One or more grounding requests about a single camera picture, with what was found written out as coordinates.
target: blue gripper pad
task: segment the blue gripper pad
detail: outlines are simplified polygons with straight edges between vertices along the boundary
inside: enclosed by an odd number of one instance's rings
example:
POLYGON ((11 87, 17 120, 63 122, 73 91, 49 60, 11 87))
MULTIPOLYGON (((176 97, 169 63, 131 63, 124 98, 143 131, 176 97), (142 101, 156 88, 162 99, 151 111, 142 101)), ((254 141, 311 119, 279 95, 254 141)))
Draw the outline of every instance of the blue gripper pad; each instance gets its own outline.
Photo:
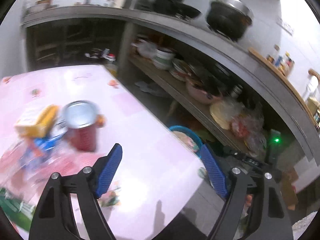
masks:
POLYGON ((102 169, 97 181, 96 195, 100 198, 110 187, 111 181, 122 159, 122 147, 116 144, 108 154, 108 161, 102 169))
POLYGON ((207 145, 203 145, 200 149, 201 160, 208 172, 209 179, 217 192, 222 198, 227 198, 228 189, 226 184, 226 176, 221 171, 219 165, 212 156, 207 145))

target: white wall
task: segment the white wall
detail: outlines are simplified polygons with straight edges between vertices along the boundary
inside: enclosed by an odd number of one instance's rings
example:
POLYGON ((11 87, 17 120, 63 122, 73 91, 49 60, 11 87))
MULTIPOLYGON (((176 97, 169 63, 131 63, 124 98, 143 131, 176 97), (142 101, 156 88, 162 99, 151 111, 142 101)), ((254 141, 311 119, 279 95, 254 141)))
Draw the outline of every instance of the white wall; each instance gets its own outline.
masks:
MULTIPOLYGON (((320 72, 320 24, 304 0, 241 0, 253 12, 251 27, 239 44, 247 49, 252 46, 267 55, 274 44, 280 46, 280 54, 288 51, 295 66, 288 77, 296 90, 303 94, 308 79, 308 69, 320 72), (278 17, 294 28, 293 36, 276 24, 278 17)), ((205 17, 210 0, 184 0, 202 12, 197 24, 207 26, 205 17)))
POLYGON ((16 0, 0 25, 0 78, 24 72, 20 22, 23 0, 16 0))

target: metal screw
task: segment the metal screw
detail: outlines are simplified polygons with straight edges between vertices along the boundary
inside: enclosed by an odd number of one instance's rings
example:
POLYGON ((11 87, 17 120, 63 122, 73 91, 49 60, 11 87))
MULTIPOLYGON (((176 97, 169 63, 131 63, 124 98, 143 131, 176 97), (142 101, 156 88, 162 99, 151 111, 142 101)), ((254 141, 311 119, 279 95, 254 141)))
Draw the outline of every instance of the metal screw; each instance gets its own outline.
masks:
POLYGON ((234 174, 239 174, 241 171, 240 171, 239 168, 234 167, 234 168, 232 168, 232 172, 233 172, 234 174))
POLYGON ((59 177, 59 173, 54 172, 51 174, 51 179, 57 179, 59 177))
POLYGON ((272 175, 269 173, 269 172, 266 172, 264 174, 264 176, 267 178, 267 179, 271 179, 272 178, 272 175))
POLYGON ((92 171, 92 168, 90 166, 87 166, 87 167, 84 167, 82 171, 83 171, 83 173, 88 174, 92 171))

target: yellow box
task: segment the yellow box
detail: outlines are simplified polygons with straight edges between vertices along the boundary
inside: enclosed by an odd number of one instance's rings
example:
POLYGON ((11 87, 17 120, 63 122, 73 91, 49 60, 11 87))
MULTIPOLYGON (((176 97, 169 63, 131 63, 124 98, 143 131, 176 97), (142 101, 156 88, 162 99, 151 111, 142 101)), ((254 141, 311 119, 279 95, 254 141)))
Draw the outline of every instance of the yellow box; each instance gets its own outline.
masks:
POLYGON ((52 127, 59 107, 31 107, 25 109, 14 127, 20 136, 43 138, 52 127))

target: wooden board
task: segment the wooden board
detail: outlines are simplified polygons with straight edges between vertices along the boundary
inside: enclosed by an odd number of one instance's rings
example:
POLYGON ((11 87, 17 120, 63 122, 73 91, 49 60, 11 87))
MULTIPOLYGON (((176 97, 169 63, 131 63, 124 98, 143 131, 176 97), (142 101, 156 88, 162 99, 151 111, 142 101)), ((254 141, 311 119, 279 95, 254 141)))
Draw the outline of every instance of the wooden board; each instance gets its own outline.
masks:
POLYGON ((305 109, 307 114, 309 115, 313 125, 316 125, 316 120, 313 118, 313 115, 306 105, 306 103, 303 101, 302 97, 298 93, 298 91, 293 87, 293 85, 289 82, 289 80, 273 65, 271 62, 267 61, 265 57, 263 57, 259 52, 257 52, 254 48, 248 49, 249 53, 252 54, 256 59, 258 59, 260 62, 263 63, 263 66, 267 66, 270 70, 272 70, 276 76, 281 79, 281 81, 288 87, 288 89, 295 95, 297 100, 300 102, 302 107, 305 109))
POLYGON ((186 84, 175 79, 168 71, 157 69, 152 62, 140 56, 130 56, 129 61, 162 87, 168 94, 177 100, 196 119, 201 122, 223 145, 248 153, 249 150, 243 141, 237 139, 230 130, 221 128, 212 118, 209 106, 193 99, 186 89, 186 84))

